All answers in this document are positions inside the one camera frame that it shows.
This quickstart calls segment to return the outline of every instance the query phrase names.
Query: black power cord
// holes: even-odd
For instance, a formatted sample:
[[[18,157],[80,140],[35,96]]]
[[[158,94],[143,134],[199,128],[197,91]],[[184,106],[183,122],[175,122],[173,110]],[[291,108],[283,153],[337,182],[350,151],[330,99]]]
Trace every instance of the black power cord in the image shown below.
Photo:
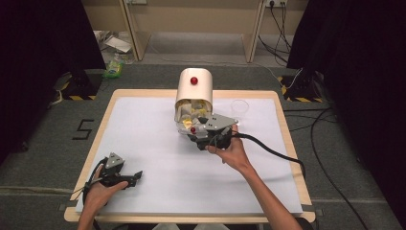
[[[362,220],[361,216],[358,214],[358,212],[355,210],[355,208],[352,206],[352,204],[350,203],[350,201],[344,196],[344,194],[338,189],[337,185],[335,185],[335,183],[332,181],[331,177],[328,175],[322,161],[320,160],[319,154],[316,150],[316,147],[314,145],[314,138],[313,138],[313,133],[314,133],[314,127],[316,125],[317,122],[320,121],[320,118],[323,116],[323,114],[327,111],[329,111],[330,108],[325,109],[323,112],[321,112],[319,114],[319,116],[316,118],[316,120],[314,121],[314,123],[311,125],[311,130],[310,130],[310,140],[311,140],[311,147],[313,148],[313,152],[314,155],[316,156],[317,162],[319,163],[323,173],[325,174],[325,176],[327,177],[328,181],[330,182],[330,184],[334,187],[334,189],[340,194],[340,196],[346,201],[346,203],[349,205],[349,207],[351,208],[351,210],[354,212],[354,214],[357,216],[357,218],[359,219],[359,221],[361,222],[362,226],[364,227],[364,229],[368,230],[367,224],[365,224],[364,220]]]
[[[291,45],[290,45],[289,42],[287,41],[286,35],[285,35],[285,31],[284,31],[284,23],[285,23],[285,20],[286,20],[286,5],[284,4],[284,2],[281,2],[281,6],[282,6],[282,25],[280,26],[280,24],[279,24],[279,22],[278,22],[278,20],[277,20],[277,18],[276,18],[276,16],[275,16],[275,14],[274,14],[274,12],[273,12],[273,9],[274,9],[274,6],[275,6],[275,2],[274,2],[274,1],[270,1],[269,4],[270,4],[270,10],[271,10],[272,17],[274,18],[275,23],[276,23],[276,25],[277,25],[277,27],[278,27],[278,31],[280,32],[280,36],[279,36],[279,38],[278,38],[278,41],[277,41],[277,44],[276,44],[275,48],[271,48],[271,49],[270,49],[270,47],[269,47],[268,45],[266,45],[261,39],[259,39],[259,40],[260,40],[260,41],[262,42],[262,44],[265,46],[266,50],[268,50],[268,52],[270,52],[271,54],[274,55],[275,61],[276,61],[279,65],[283,66],[283,64],[280,64],[280,63],[278,62],[278,60],[277,60],[277,58],[278,58],[278,59],[282,60],[284,63],[287,63],[287,60],[286,60],[286,59],[282,58],[279,54],[277,54],[277,52],[279,52],[279,50],[278,50],[278,45],[279,45],[279,43],[280,43],[280,40],[282,39],[282,40],[284,41],[284,44],[285,44],[286,50],[287,50],[287,52],[283,52],[283,53],[289,54],[289,53],[290,53],[290,49],[291,49]]]
[[[233,137],[238,137],[238,138],[248,139],[250,141],[255,142],[259,146],[261,146],[264,150],[267,150],[268,152],[270,152],[270,153],[272,153],[272,154],[274,154],[274,155],[276,155],[276,156],[278,156],[278,157],[280,157],[280,158],[282,158],[284,160],[288,160],[288,161],[298,163],[301,166],[302,174],[303,174],[304,179],[305,179],[305,164],[301,160],[295,159],[295,158],[292,158],[292,157],[289,157],[289,156],[286,156],[286,155],[283,155],[283,154],[281,154],[281,153],[279,153],[279,152],[277,152],[275,150],[272,150],[272,149],[268,148],[267,146],[265,146],[260,140],[258,140],[257,138],[255,138],[255,137],[253,137],[251,135],[248,135],[248,134],[237,132],[236,134],[232,135],[231,137],[232,138]]]
[[[329,122],[329,123],[338,123],[336,121],[328,120],[327,117],[330,117],[330,116],[333,116],[333,115],[328,115],[328,116],[326,116],[324,118],[320,118],[319,121],[325,121],[325,122]],[[302,118],[309,118],[309,119],[316,120],[316,118],[314,118],[314,117],[308,117],[308,116],[302,116],[302,115],[285,115],[285,117],[302,117]],[[297,131],[297,130],[304,129],[304,128],[311,127],[311,126],[312,126],[312,124],[307,125],[307,126],[296,127],[296,128],[293,128],[293,129],[289,129],[289,131],[293,132],[293,131]]]
[[[98,168],[99,168],[100,165],[105,165],[105,163],[107,162],[107,160],[108,160],[108,158],[107,158],[107,157],[104,157],[103,160],[101,160],[101,161],[96,165],[95,169],[92,171],[92,174],[91,174],[90,177],[89,177],[89,180],[84,184],[84,187],[83,187],[83,189],[82,189],[82,191],[83,191],[83,196],[81,197],[81,198],[82,198],[83,205],[84,205],[84,201],[86,200],[87,193],[89,193],[89,191],[90,191],[90,187],[91,187],[94,183],[96,183],[96,182],[99,181],[99,180],[93,180],[93,177],[95,176],[96,171],[98,170]],[[96,230],[102,230],[102,229],[99,227],[99,224],[98,224],[98,222],[96,221],[95,218],[93,219],[93,227],[95,227]]]

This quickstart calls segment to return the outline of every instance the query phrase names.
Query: person's left hand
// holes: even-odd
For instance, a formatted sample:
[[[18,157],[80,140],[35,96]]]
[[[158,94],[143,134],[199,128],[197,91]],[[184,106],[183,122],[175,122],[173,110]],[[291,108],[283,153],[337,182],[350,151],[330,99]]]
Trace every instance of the person's left hand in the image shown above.
[[[97,169],[93,179],[99,178],[99,174],[102,170],[102,165]],[[96,182],[90,187],[90,191],[87,193],[86,201],[84,202],[84,207],[91,208],[95,211],[99,211],[107,201],[119,190],[125,188],[128,182],[122,181],[114,186],[105,187],[100,182]]]

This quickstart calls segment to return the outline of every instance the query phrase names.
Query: cable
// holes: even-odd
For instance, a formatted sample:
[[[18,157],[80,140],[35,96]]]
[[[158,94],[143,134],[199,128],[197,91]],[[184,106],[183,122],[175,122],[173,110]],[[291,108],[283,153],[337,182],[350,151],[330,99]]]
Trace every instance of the cable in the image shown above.
[[[300,129],[305,129],[305,128],[307,128],[307,127],[311,127],[311,125],[302,126],[302,127],[298,127],[298,128],[294,128],[294,129],[289,129],[289,131],[290,131],[290,132],[293,132],[293,131],[297,131],[297,130],[300,130]]]
[[[285,58],[283,58],[282,56],[280,56],[277,52],[281,52],[281,53],[285,53],[285,54],[289,54],[285,51],[281,51],[281,50],[277,50],[276,48],[273,48],[269,45],[267,45],[262,38],[260,38],[260,36],[258,36],[259,41],[262,43],[262,45],[265,47],[266,51],[268,51],[269,53],[271,53],[272,55],[274,55],[276,58],[279,58],[280,60],[282,60],[283,62],[287,63],[287,60]]]
[[[319,163],[323,173],[325,174],[325,176],[327,177],[328,181],[330,182],[330,184],[334,187],[334,189],[340,194],[340,196],[346,201],[346,203],[349,205],[349,207],[351,208],[351,210],[354,212],[354,214],[358,217],[359,221],[361,222],[362,226],[364,227],[364,229],[368,230],[367,225],[365,224],[364,220],[362,220],[361,216],[358,214],[358,212],[355,210],[355,208],[352,206],[352,204],[350,203],[350,201],[344,196],[344,194],[338,189],[338,187],[335,185],[335,183],[332,181],[331,177],[328,175],[322,161],[320,160],[319,154],[316,150],[316,147],[314,145],[314,138],[313,138],[313,131],[314,131],[314,127],[316,125],[316,123],[320,120],[320,118],[323,116],[323,114],[327,111],[329,111],[330,108],[325,109],[323,112],[321,112],[319,114],[319,116],[316,118],[316,121],[314,121],[314,123],[311,125],[311,130],[310,130],[310,140],[311,140],[311,147],[313,148],[313,152],[314,155],[316,156],[317,162]]]
[[[290,83],[290,85],[287,86],[287,87],[285,86],[284,88],[290,89],[290,88],[293,86],[293,84],[295,83],[296,79],[297,79],[297,78],[299,77],[299,75],[302,73],[302,71],[303,71],[303,68],[299,69],[298,72],[296,72],[296,75],[295,75],[295,77],[293,78],[293,81]]]
[[[253,136],[251,136],[251,135],[248,135],[248,134],[244,134],[244,133],[237,132],[236,134],[232,135],[231,137],[239,137],[239,138],[248,139],[248,140],[250,140],[250,141],[255,142],[255,143],[258,144],[259,146],[261,146],[264,150],[267,150],[268,152],[270,152],[270,153],[272,153],[272,154],[274,154],[274,155],[276,155],[276,156],[278,156],[278,157],[280,157],[280,158],[282,158],[282,159],[284,159],[284,160],[288,160],[288,161],[292,161],[292,162],[298,163],[298,164],[301,166],[302,174],[303,174],[304,179],[305,179],[305,164],[304,164],[301,160],[295,159],[295,158],[292,158],[292,157],[289,157],[289,156],[286,156],[286,155],[283,155],[283,154],[281,154],[281,153],[278,153],[277,151],[272,150],[272,149],[268,148],[267,146],[265,146],[265,145],[264,145],[260,140],[258,140],[257,138],[255,138],[255,137],[253,137]]]
[[[102,165],[102,164],[105,164],[105,163],[107,162],[107,160],[108,160],[108,158],[107,158],[107,157],[104,157],[103,160],[101,160],[101,161],[96,165],[95,169],[92,171],[92,174],[91,174],[90,177],[89,177],[89,180],[84,184],[84,186],[83,186],[83,188],[82,188],[82,190],[81,190],[81,191],[83,192],[83,196],[81,197],[81,200],[82,200],[82,202],[83,202],[83,205],[84,205],[84,201],[86,200],[87,193],[89,193],[90,187],[91,187],[94,183],[96,183],[96,182],[102,180],[102,178],[93,179],[93,177],[95,176],[95,173],[96,173],[96,171],[98,170],[99,166]],[[99,224],[98,224],[98,222],[96,221],[95,218],[93,219],[93,227],[95,227],[96,230],[102,230],[102,229],[99,227]]]
[[[324,117],[324,118],[320,118],[319,120],[325,121],[325,122],[330,122],[330,123],[338,123],[338,122],[336,122],[336,121],[331,121],[331,120],[327,120],[327,119],[326,119],[327,117],[331,117],[331,116],[333,116],[333,114],[330,114],[330,115],[328,115],[328,116],[326,116],[326,117]],[[315,117],[304,116],[304,115],[285,115],[284,117],[300,117],[300,118],[317,119],[317,118],[315,118]]]
[[[29,194],[55,194],[55,195],[69,195],[72,190],[58,189],[58,188],[44,188],[44,187],[20,187],[20,186],[0,186],[0,194],[13,192],[25,192]]]
[[[50,103],[50,106],[54,106],[55,104],[60,104],[63,101],[63,97],[62,97],[62,91],[61,90],[57,90],[57,100],[54,102]]]
[[[275,5],[275,2],[271,1],[270,2],[271,14],[272,14],[272,17],[275,20],[275,23],[277,24],[279,32],[280,32],[280,36],[278,38],[278,42],[277,42],[277,45],[276,45],[275,49],[278,48],[279,41],[282,39],[284,41],[284,43],[285,43],[287,51],[290,52],[291,46],[290,46],[289,42],[287,41],[286,35],[285,35],[285,32],[284,32],[284,22],[286,20],[286,5],[284,4],[284,2],[281,2],[281,5],[282,5],[282,26],[280,26],[275,14],[274,14],[274,11],[273,11],[274,5]]]
[[[323,111],[326,109],[327,108],[284,109],[283,112]]]

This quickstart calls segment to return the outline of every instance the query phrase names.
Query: person's right hand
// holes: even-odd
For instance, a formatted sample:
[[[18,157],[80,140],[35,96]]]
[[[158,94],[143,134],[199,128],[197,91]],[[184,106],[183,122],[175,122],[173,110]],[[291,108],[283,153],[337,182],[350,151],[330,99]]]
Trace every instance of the person's right hand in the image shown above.
[[[238,132],[237,125],[233,125],[232,130],[233,134]],[[231,139],[231,144],[227,149],[218,149],[214,146],[207,146],[206,150],[221,157],[223,164],[227,163],[240,173],[244,173],[246,170],[252,169],[252,165],[247,154],[245,153],[245,149],[240,138],[233,137]]]

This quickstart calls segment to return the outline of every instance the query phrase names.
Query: black curtain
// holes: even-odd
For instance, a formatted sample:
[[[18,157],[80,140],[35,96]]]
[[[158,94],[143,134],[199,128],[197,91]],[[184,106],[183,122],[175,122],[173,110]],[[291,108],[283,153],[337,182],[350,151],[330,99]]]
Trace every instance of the black curtain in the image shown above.
[[[331,1],[310,0],[288,66],[308,61]],[[321,12],[321,6],[327,12]],[[351,1],[344,26],[316,60],[358,157],[406,228],[406,1]]]
[[[79,0],[2,1],[0,32],[1,163],[28,140],[60,76],[105,65]]]

